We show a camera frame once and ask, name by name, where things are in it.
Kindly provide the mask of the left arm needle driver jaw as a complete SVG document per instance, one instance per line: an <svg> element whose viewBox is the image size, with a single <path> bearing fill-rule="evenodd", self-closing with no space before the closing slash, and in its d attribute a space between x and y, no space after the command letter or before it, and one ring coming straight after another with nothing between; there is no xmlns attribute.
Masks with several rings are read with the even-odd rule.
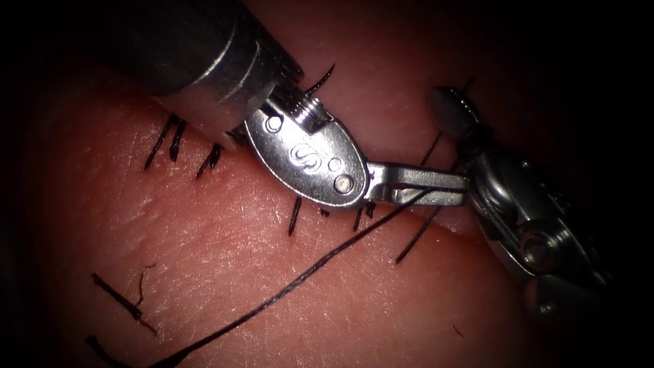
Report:
<svg viewBox="0 0 654 368"><path fill-rule="evenodd" d="M367 200L380 200L393 189L465 191L467 179L460 174L392 162L368 162L370 185Z"/></svg>
<svg viewBox="0 0 654 368"><path fill-rule="evenodd" d="M401 205L420 198L414 202L417 206L462 206L465 203L465 191L438 191L425 189L393 189L381 197L380 202Z"/></svg>

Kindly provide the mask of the right arm needle driver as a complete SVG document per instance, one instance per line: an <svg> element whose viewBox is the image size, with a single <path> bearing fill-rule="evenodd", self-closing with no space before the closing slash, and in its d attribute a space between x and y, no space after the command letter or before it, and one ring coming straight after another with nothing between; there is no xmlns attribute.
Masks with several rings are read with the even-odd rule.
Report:
<svg viewBox="0 0 654 368"><path fill-rule="evenodd" d="M494 254L537 318L590 318L610 308L612 275L565 199L521 157L489 142L466 167L469 197Z"/></svg>

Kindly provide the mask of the left arm needle driver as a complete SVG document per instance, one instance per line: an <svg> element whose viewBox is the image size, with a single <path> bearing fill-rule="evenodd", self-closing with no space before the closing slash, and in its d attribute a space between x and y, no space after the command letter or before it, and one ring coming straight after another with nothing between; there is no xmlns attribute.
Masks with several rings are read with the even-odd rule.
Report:
<svg viewBox="0 0 654 368"><path fill-rule="evenodd" d="M264 85L243 122L261 164L296 195L324 209L352 209L370 185L367 161L344 124L286 78Z"/></svg>

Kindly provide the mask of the right arm needle driver jaw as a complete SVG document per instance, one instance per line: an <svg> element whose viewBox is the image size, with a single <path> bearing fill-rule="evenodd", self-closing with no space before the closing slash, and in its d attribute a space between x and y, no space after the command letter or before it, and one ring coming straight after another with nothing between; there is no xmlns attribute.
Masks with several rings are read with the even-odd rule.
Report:
<svg viewBox="0 0 654 368"><path fill-rule="evenodd" d="M484 124L462 90L449 86L433 87L429 92L429 106L440 130L456 143L458 149L484 146Z"/></svg>

